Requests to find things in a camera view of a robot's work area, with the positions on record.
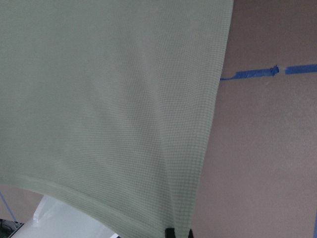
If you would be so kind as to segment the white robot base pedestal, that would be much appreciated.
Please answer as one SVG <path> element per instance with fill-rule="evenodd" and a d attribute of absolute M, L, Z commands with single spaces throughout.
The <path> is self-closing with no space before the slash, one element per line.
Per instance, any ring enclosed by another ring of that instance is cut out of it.
<path fill-rule="evenodd" d="M 119 235 L 96 219 L 49 196 L 43 196 L 32 219 L 11 238 L 117 238 Z"/>

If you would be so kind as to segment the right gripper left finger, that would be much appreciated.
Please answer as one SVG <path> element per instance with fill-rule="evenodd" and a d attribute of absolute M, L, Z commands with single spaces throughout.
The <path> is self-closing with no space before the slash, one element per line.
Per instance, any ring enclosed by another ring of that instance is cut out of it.
<path fill-rule="evenodd" d="M 175 229 L 174 228 L 166 228 L 165 229 L 165 238 L 175 238 Z"/>

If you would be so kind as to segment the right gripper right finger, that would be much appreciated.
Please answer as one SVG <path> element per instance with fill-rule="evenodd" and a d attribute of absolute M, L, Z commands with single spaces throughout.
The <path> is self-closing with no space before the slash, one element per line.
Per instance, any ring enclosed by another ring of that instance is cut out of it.
<path fill-rule="evenodd" d="M 191 229 L 189 230 L 188 238 L 194 238 L 193 231 Z"/>

